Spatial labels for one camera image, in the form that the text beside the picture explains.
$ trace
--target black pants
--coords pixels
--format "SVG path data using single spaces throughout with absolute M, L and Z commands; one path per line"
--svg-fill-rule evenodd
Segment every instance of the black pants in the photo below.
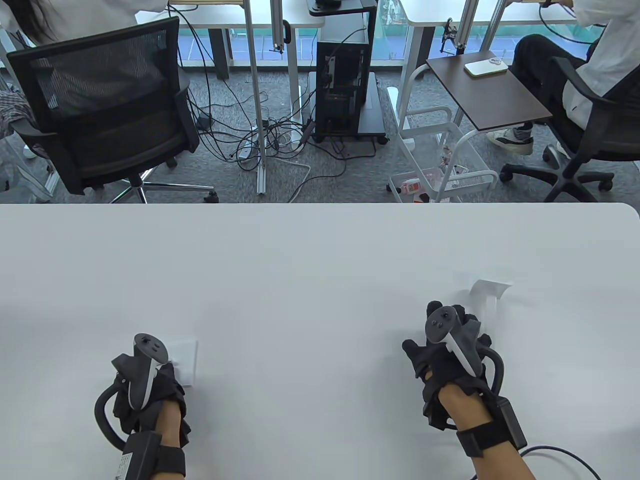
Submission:
M 548 63 L 553 57 L 568 59 L 574 68 L 584 65 L 586 61 L 571 55 L 568 51 L 558 47 L 554 42 L 542 35 L 527 35 L 516 45 L 511 73 L 527 87 L 531 93 L 539 97 L 542 80 L 545 79 Z M 564 83 L 558 82 L 552 98 L 562 104 Z

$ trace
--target carpet floor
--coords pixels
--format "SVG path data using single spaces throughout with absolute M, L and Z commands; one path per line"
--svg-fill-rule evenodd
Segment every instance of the carpet floor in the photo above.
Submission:
M 392 195 L 385 191 L 385 184 L 389 172 L 406 171 L 408 163 L 406 159 L 399 158 L 394 161 L 394 143 L 396 142 L 397 129 L 395 127 L 393 111 L 388 99 L 386 87 L 397 86 L 400 75 L 398 73 L 382 72 L 376 75 L 378 78 L 378 91 L 383 108 L 387 135 L 391 141 L 384 145 L 373 145 L 368 141 L 345 142 L 342 153 L 347 157 L 375 156 L 370 158 L 348 159 L 343 175 L 334 179 L 315 179 L 307 182 L 297 197 L 297 202 L 392 202 Z M 234 133 L 244 136 L 250 128 L 249 119 L 255 119 L 255 108 L 251 76 L 249 73 L 237 72 L 231 75 L 227 81 L 228 86 L 237 95 L 240 101 L 247 99 L 241 106 L 234 104 L 234 96 L 224 82 L 209 78 L 211 100 L 207 93 L 207 84 L 203 74 L 192 74 L 191 89 L 199 106 L 206 106 L 212 102 L 212 115 L 216 120 L 214 130 L 220 132 L 216 135 L 221 150 L 228 156 L 236 151 L 237 138 L 228 134 Z M 289 88 L 288 77 L 285 73 L 260 73 L 260 90 L 263 116 L 281 118 L 289 112 Z M 301 75 L 303 88 L 306 83 L 306 75 Z M 417 81 L 412 93 L 410 108 L 424 106 L 445 105 L 455 110 L 455 103 L 440 83 L 431 74 Z M 426 114 L 412 120 L 413 126 L 426 125 L 441 120 L 439 114 Z M 237 132 L 232 128 L 243 130 Z M 471 130 L 470 122 L 465 118 L 461 125 L 462 131 Z M 499 171 L 504 163 L 524 163 L 531 165 L 543 165 L 541 155 L 544 148 L 556 139 L 544 126 L 537 125 L 534 128 L 534 154 L 530 157 L 519 157 L 492 145 L 483 135 L 471 140 L 479 155 L 492 170 Z M 9 138 L 9 142 L 21 148 L 20 139 L 16 136 Z M 334 148 L 342 148 L 325 141 L 321 144 L 326 150 L 333 152 Z M 3 146 L 0 155 L 7 156 L 11 152 Z M 421 137 L 416 142 L 415 157 L 424 166 L 433 166 L 438 159 L 436 152 L 436 140 L 434 136 Z M 235 162 L 226 163 L 211 154 L 206 145 L 201 143 L 194 154 L 182 154 L 178 158 L 178 167 L 169 169 L 166 165 L 160 166 L 152 174 L 151 180 L 159 182 L 172 182 L 179 184 L 210 185 L 218 192 L 221 202 L 286 202 L 296 190 L 297 185 L 305 178 L 310 167 L 310 176 L 331 176 L 339 174 L 343 168 L 342 161 L 331 158 L 326 152 L 307 145 L 304 150 L 291 159 L 294 164 L 284 163 L 270 157 L 267 162 L 267 193 L 259 196 L 256 194 L 257 176 L 255 172 L 246 172 L 240 169 Z M 45 164 L 41 159 L 28 161 L 32 165 L 35 175 L 44 178 Z M 251 167 L 251 161 L 245 167 Z M 597 184 L 590 184 L 588 188 L 602 202 L 624 202 L 640 211 L 640 172 L 633 163 L 606 163 L 592 161 L 590 170 L 600 170 L 615 173 L 614 188 L 611 192 L 598 192 Z M 550 187 L 538 180 L 522 176 L 515 176 L 511 182 L 498 183 L 495 190 L 486 196 L 467 196 L 462 200 L 466 202 L 540 202 L 548 193 Z M 61 183 L 54 196 L 54 203 L 102 203 L 110 201 L 123 190 L 119 184 L 107 185 L 103 191 L 87 190 L 85 196 L 70 195 Z M 150 203 L 192 203 L 202 201 L 203 194 L 197 192 L 149 192 L 147 198 Z M 2 203 L 23 203 L 29 200 L 29 191 L 22 185 L 12 186 L 9 191 L 0 194 Z M 574 201 L 567 194 L 562 194 L 558 202 Z

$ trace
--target wrist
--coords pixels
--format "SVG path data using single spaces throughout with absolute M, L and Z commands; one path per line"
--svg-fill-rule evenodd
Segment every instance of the wrist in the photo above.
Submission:
M 182 412 L 180 405 L 172 401 L 164 401 L 158 420 L 156 431 L 162 435 L 161 445 L 167 447 L 180 447 L 180 424 Z
M 484 406 L 480 395 L 468 396 L 462 389 L 449 383 L 438 393 L 438 400 L 447 410 L 459 431 L 468 430 L 478 425 L 493 421 L 493 417 Z

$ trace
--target black wrist strap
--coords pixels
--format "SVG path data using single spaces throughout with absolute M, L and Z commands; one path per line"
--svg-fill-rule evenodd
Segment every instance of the black wrist strap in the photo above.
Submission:
M 504 423 L 496 420 L 459 431 L 457 436 L 465 454 L 476 458 L 483 457 L 483 450 L 511 441 L 509 429 Z
M 160 445 L 154 473 L 182 474 L 183 477 L 186 477 L 186 464 L 182 449 Z

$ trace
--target long black hair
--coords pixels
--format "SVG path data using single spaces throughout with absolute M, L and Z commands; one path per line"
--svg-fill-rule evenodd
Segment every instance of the long black hair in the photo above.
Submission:
M 54 40 L 49 21 L 42 8 L 46 0 L 3 0 L 11 9 L 20 30 L 34 43 Z

